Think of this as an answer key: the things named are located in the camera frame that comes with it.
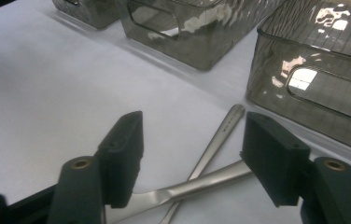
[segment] transparent tray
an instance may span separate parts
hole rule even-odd
[[[116,0],[125,34],[210,69],[283,0]]]
[[[258,32],[247,99],[351,146],[351,1],[290,0]]]
[[[101,30],[119,19],[115,0],[52,0],[61,12]]]

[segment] metal fork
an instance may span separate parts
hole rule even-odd
[[[204,154],[199,159],[198,163],[196,164],[195,168],[190,174],[188,180],[194,179],[201,175],[207,164],[213,159],[218,150],[228,139],[232,130],[244,114],[245,108],[242,105],[234,105],[231,108],[225,119],[219,125],[219,128],[217,129],[216,133],[214,134],[213,138],[211,139],[210,143],[205,149]],[[181,203],[182,201],[172,204],[169,211],[167,211],[166,216],[161,221],[161,224],[168,224],[171,222]]]

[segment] white surface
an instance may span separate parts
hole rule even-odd
[[[145,154],[135,192],[184,181],[234,104],[280,120],[311,145],[351,162],[351,150],[246,102],[257,34],[209,72],[125,37],[119,21],[95,31],[50,0],[0,8],[0,193],[14,203],[57,182],[61,166],[92,155],[118,118],[144,113]],[[245,118],[209,167],[239,160]],[[168,206],[120,223],[159,223]],[[173,223],[301,223],[275,208],[255,177],[188,200]]]

